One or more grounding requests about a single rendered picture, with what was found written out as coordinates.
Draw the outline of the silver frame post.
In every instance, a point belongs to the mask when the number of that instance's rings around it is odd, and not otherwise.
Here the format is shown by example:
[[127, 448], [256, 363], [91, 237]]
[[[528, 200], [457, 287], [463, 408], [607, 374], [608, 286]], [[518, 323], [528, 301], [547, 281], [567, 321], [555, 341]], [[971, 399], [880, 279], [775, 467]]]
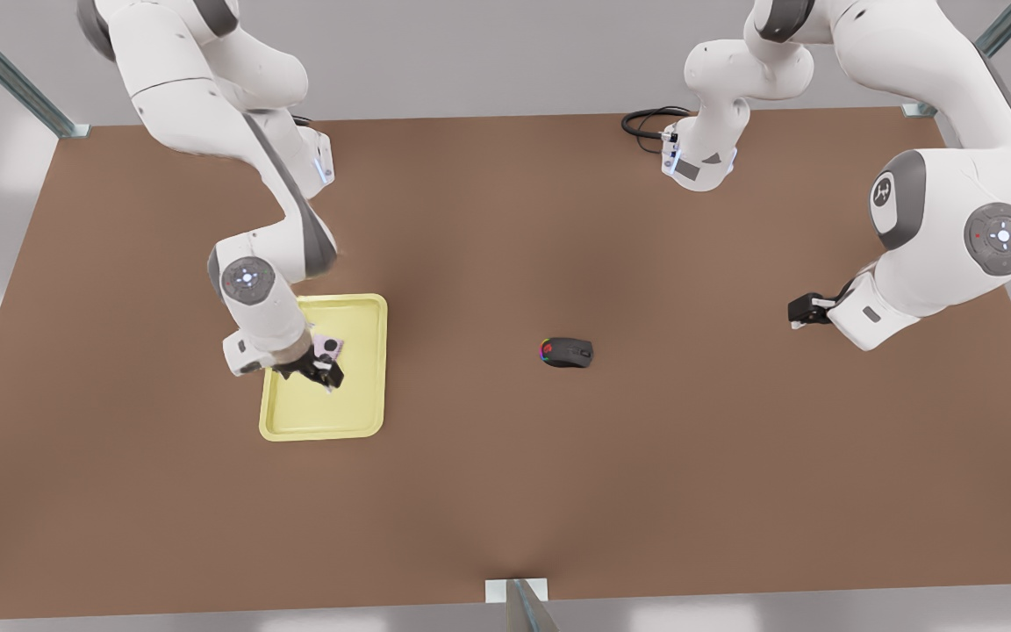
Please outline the silver frame post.
[[87, 139], [90, 136], [91, 126], [76, 123], [65, 115], [1, 51], [0, 85], [57, 139]]
[[[987, 59], [995, 56], [1011, 40], [1011, 0], [1007, 7], [984, 28], [984, 31], [972, 43]], [[934, 105], [923, 103], [903, 104], [901, 110], [907, 119], [934, 119], [938, 110]]]
[[505, 632], [561, 632], [549, 614], [545, 578], [498, 578], [484, 581], [486, 604], [505, 605]]

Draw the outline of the yellow rectangular tray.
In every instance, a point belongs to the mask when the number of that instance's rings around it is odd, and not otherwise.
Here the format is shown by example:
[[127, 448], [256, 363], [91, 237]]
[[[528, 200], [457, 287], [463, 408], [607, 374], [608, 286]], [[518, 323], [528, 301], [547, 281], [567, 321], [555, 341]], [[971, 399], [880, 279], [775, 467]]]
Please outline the yellow rectangular tray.
[[345, 379], [326, 391], [305, 377], [266, 371], [258, 428], [270, 442], [375, 435], [383, 424], [388, 303], [376, 293], [301, 297], [298, 305], [324, 337], [341, 340]]

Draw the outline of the black computer mouse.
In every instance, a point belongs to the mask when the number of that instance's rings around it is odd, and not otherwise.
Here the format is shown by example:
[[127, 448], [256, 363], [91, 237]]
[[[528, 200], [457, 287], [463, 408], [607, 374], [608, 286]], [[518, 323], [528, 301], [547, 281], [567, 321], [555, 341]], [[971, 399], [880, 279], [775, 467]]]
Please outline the black computer mouse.
[[539, 356], [550, 367], [587, 368], [592, 363], [594, 351], [589, 341], [553, 337], [541, 342]]

